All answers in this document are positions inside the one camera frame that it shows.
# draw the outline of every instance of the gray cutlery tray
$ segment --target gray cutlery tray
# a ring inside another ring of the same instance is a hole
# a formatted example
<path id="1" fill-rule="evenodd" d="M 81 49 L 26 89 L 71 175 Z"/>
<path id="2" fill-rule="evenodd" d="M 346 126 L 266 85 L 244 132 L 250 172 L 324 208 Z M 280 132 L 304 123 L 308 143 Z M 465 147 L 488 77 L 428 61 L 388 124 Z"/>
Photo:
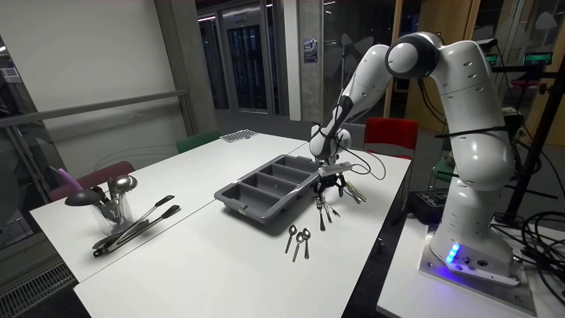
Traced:
<path id="1" fill-rule="evenodd" d="M 318 177 L 318 165 L 312 159 L 283 154 L 223 187 L 214 198 L 269 225 Z"/>

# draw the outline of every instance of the red chair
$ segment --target red chair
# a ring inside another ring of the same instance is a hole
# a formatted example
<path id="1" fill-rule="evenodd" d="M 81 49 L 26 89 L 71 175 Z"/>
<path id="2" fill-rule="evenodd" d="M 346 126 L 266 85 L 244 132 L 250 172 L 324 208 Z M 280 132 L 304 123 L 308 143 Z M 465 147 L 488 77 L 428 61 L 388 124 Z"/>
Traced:
<path id="1" fill-rule="evenodd" d="M 416 143 L 418 142 L 418 122 L 407 119 L 378 118 L 371 117 L 365 124 L 365 149 L 367 145 L 395 145 L 411 151 L 410 155 L 393 155 L 397 158 L 414 161 L 416 156 Z M 410 163 L 410 177 L 408 179 L 408 190 L 412 180 L 413 162 Z M 404 180 L 402 181 L 401 200 L 404 196 Z"/>
<path id="2" fill-rule="evenodd" d="M 116 178 L 124 174 L 132 173 L 134 171 L 136 170 L 133 168 L 132 164 L 127 161 L 120 161 L 111 166 L 96 170 L 91 174 L 85 175 L 84 177 L 77 179 L 77 181 L 84 189 L 89 189 L 106 182 L 108 178 Z M 64 197 L 72 195 L 75 192 L 76 190 L 73 187 L 65 184 L 64 186 L 58 187 L 51 191 L 49 193 L 49 199 L 51 199 L 51 202 L 55 202 Z"/>

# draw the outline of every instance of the utensil holder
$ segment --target utensil holder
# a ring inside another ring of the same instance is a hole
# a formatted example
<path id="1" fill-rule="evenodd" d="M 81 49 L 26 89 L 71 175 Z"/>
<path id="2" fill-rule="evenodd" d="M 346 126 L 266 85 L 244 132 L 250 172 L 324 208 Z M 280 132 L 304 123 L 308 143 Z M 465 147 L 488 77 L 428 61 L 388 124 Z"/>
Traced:
<path id="1" fill-rule="evenodd" d="M 131 209 L 125 195 L 100 205 L 92 205 L 98 226 L 107 236 L 119 233 L 133 224 Z"/>

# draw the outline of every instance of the white robotic arm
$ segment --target white robotic arm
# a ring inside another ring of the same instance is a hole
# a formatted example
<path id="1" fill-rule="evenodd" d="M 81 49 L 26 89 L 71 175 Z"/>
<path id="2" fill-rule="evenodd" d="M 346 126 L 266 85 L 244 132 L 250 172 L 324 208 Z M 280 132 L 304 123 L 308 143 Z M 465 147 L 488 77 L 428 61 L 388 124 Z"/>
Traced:
<path id="1" fill-rule="evenodd" d="M 489 228 L 500 191 L 514 172 L 508 134 L 467 132 L 504 126 L 492 73 L 477 43 L 460 41 L 444 46 L 437 35 L 417 32 L 399 38 L 389 48 L 373 46 L 327 123 L 313 127 L 310 151 L 326 164 L 334 164 L 335 154 L 350 144 L 347 140 L 338 145 L 340 137 L 349 135 L 341 125 L 372 107 L 391 76 L 433 78 L 450 133 L 460 133 L 451 137 L 459 178 L 452 178 L 442 222 L 430 242 L 432 251 L 453 272 L 518 284 L 512 278 L 512 249 Z"/>

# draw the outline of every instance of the metal base plate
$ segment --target metal base plate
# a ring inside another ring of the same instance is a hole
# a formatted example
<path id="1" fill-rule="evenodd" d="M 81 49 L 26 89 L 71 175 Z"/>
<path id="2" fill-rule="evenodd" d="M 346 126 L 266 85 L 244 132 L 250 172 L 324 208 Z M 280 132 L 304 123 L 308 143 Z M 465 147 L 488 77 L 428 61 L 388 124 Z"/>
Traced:
<path id="1" fill-rule="evenodd" d="M 478 293 L 529 315 L 537 316 L 536 306 L 533 302 L 532 292 L 530 291 L 528 277 L 526 276 L 523 264 L 516 266 L 517 270 L 515 275 L 520 278 L 520 284 L 516 287 L 507 287 L 494 282 L 482 280 L 480 278 L 453 273 L 429 247 L 429 241 L 435 232 L 436 228 L 434 226 L 430 226 L 428 228 L 426 244 L 420 261 L 421 272 L 465 288 L 474 293 Z"/>

